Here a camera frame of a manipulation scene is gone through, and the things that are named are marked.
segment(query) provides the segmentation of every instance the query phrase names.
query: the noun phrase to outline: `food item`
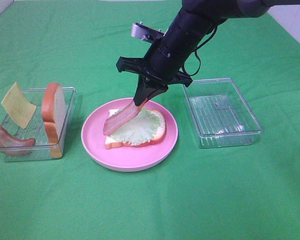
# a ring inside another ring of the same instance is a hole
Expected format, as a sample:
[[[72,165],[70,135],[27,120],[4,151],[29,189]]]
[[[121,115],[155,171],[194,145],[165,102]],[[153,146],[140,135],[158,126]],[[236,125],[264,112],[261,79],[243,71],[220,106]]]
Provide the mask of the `food item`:
[[[50,145],[59,142],[61,130],[66,118],[66,102],[62,86],[51,82],[46,87],[42,101],[42,119]],[[52,158],[61,158],[63,150],[60,146],[50,149]]]
[[[118,109],[111,109],[109,115],[116,114]],[[166,121],[158,110],[142,108],[132,120],[119,127],[105,139],[105,148],[122,146],[145,147],[160,143],[166,134]]]
[[[109,136],[114,133],[118,128],[120,128],[123,124],[132,120],[138,113],[141,111],[142,107],[148,99],[144,100],[141,105],[136,106],[135,102],[132,100],[124,109],[120,112],[110,116],[104,123],[103,126],[103,135]]]
[[[10,135],[7,130],[5,130],[0,125],[0,148],[4,147],[30,147],[35,144],[36,140],[34,138],[19,139]],[[2,153],[9,156],[21,156],[29,153],[29,150],[4,150]]]
[[[27,101],[16,82],[4,96],[1,105],[10,118],[23,129],[27,127],[37,108]]]

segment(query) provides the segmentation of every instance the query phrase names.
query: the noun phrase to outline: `lettuce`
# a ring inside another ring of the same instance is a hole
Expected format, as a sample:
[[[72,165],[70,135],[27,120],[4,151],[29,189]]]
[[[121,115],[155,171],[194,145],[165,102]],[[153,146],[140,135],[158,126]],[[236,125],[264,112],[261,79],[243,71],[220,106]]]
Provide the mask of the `lettuce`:
[[[117,142],[137,146],[150,142],[160,126],[160,119],[144,107],[132,120],[119,127],[110,137]]]

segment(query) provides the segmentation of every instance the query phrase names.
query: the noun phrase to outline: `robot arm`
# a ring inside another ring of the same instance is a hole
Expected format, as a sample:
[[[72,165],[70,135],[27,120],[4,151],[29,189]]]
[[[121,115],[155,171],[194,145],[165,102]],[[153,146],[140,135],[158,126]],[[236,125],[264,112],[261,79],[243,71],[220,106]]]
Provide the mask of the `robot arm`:
[[[165,34],[135,23],[132,35],[151,46],[143,58],[120,57],[116,64],[119,72],[138,74],[135,105],[166,92],[170,84],[189,86],[191,77],[179,69],[218,25],[231,18],[260,17],[275,5],[300,5],[300,0],[182,0]]]

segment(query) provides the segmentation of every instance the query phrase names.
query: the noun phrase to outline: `clear plastic container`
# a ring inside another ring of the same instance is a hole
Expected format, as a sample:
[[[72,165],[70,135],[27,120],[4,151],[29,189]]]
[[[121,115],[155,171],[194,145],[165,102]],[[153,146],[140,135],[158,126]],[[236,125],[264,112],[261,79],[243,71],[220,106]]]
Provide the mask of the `clear plastic container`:
[[[8,131],[8,133],[19,139],[35,138],[34,146],[0,147],[0,156],[5,162],[23,162],[56,159],[51,157],[50,152],[58,148],[61,149],[63,156],[67,126],[71,122],[71,118],[75,109],[74,96],[76,89],[74,87],[62,88],[65,97],[66,115],[60,133],[59,142],[54,145],[49,144],[44,127],[44,122],[42,119],[41,106],[45,91],[45,88],[31,88],[27,90],[22,90],[24,97],[30,103],[36,105],[35,113],[33,114],[29,124],[25,129],[22,129],[17,124],[15,124],[15,122],[10,118],[8,114],[5,115],[1,125],[4,129]],[[10,156],[8,154],[3,153],[2,151],[24,151],[26,154],[20,156]]]
[[[253,144],[262,128],[231,78],[183,86],[195,137],[202,149]]]

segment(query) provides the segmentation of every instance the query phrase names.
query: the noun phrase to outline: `cable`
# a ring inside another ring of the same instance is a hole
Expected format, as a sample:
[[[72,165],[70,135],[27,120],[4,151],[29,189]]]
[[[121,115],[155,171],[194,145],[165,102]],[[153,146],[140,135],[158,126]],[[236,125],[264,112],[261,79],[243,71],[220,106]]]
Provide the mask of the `cable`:
[[[187,73],[187,71],[186,71],[186,69],[185,69],[185,64],[183,64],[183,65],[181,66],[182,71],[183,71],[183,73],[184,73],[185,75],[188,75],[189,77],[192,77],[192,76],[196,75],[196,74],[200,71],[200,67],[201,67],[201,59],[200,59],[200,57],[199,57],[199,55],[198,55],[198,50],[199,50],[203,45],[205,45],[207,42],[209,42],[209,41],[214,37],[214,35],[216,34],[217,30],[218,30],[218,25],[216,25],[216,26],[214,27],[212,34],[211,34],[211,35],[210,35],[203,43],[201,43],[199,46],[197,46],[197,47],[193,50],[193,53],[194,53],[194,55],[195,55],[195,58],[199,61],[199,67],[198,67],[198,69],[195,71],[195,73],[189,74],[189,73]]]

